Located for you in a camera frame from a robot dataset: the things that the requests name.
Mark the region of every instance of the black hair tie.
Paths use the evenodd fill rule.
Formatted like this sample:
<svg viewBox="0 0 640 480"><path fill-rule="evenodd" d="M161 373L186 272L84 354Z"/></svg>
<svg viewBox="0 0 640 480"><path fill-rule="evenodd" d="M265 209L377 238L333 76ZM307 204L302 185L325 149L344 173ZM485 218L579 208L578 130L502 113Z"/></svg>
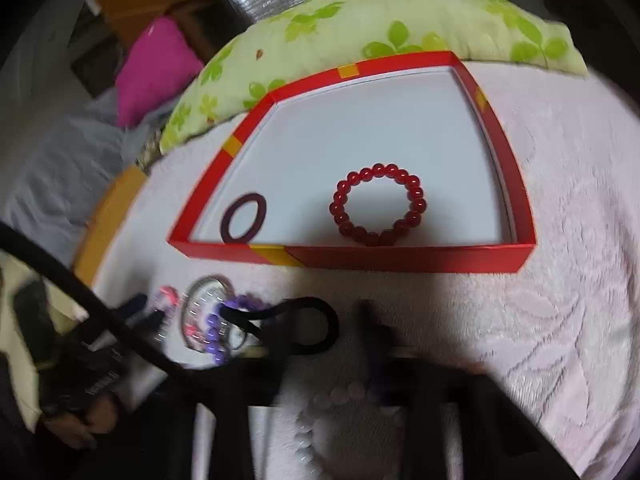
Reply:
<svg viewBox="0 0 640 480"><path fill-rule="evenodd" d="M221 306L219 314L229 323L236 325L241 330L254 335L260 341L263 341L262 330L255 326L252 320L268 320L273 319L281 314L290 313L294 316L300 310L311 308L322 314L326 320L326 335L322 341L312 344L302 344L298 341L292 341L291 354L293 355L315 355L326 352L336 342L340 335L340 322L335 310L329 306L326 301L319 298L297 298L295 300L286 300L271 308L261 311L243 312L228 306Z"/></svg>

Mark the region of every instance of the box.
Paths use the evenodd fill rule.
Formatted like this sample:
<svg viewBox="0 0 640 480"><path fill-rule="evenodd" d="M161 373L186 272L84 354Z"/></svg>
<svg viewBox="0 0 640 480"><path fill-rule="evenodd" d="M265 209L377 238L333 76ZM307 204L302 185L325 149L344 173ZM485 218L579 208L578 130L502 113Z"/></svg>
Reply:
<svg viewBox="0 0 640 480"><path fill-rule="evenodd" d="M420 177L429 204L392 247L341 236L328 211L336 183L377 162ZM380 232L407 210L406 193L375 178L354 186L345 208ZM195 258L258 264L516 272L536 235L520 170L481 89L452 52L421 52L269 92L216 155L168 242Z"/></svg>

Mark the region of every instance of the white beaded bracelet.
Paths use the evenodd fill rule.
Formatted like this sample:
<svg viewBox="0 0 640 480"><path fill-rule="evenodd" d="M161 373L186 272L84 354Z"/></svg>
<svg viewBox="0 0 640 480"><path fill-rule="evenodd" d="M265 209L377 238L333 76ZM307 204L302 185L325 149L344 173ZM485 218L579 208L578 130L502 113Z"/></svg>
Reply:
<svg viewBox="0 0 640 480"><path fill-rule="evenodd" d="M296 418L298 432L294 437L296 447L294 457L305 466L310 474L316 476L317 480L332 480L334 476L325 470L322 462L326 462L326 460L320 460L321 458L314 448L313 426L315 421L321 418L322 412L326 412L332 406L341 406L347 402L365 398L369 402L376 401L375 394L372 394L371 391L367 394L362 384L354 382L349 384L347 388L334 388L329 395L317 394ZM385 406L380 408L380 412L393 418L396 426L404 425L404 413L399 406ZM397 478L397 473L391 472L385 475L382 480L397 480Z"/></svg>

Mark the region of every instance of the green floral pillow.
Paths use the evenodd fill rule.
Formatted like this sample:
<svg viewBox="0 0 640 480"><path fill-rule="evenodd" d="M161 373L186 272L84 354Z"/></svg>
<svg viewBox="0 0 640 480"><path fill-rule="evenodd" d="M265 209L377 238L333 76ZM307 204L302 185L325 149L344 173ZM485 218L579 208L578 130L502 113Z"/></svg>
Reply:
<svg viewBox="0 0 640 480"><path fill-rule="evenodd" d="M209 61L182 95L160 149L167 153L251 109L287 82L363 59L429 50L587 73L565 25L507 0L307 0L251 26Z"/></svg>

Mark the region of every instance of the red beaded bracelet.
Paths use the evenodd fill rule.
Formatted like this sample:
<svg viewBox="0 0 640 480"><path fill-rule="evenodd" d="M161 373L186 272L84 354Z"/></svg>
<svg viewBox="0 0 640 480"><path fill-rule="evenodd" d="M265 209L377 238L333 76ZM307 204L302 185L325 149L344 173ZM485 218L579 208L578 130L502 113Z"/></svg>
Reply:
<svg viewBox="0 0 640 480"><path fill-rule="evenodd" d="M368 182L373 177L387 176L394 179L407 189L407 197L410 201L409 211L404 218L394 222L393 229L385 229L380 234L367 231L363 226L354 226L349 215L344 211L347 195L351 187L360 182ZM407 170L399 170L395 164L374 164L372 168L362 168L359 173L351 171L346 180L341 180L336 186L334 201L329 204L329 212L334 216L338 224L338 231L343 236L350 236L358 243L364 243L368 247L392 246L400 236L404 236L412 227L418 227L422 219L422 213L427 209L427 201L424 199L424 191L420 187L420 179L409 174Z"/></svg>

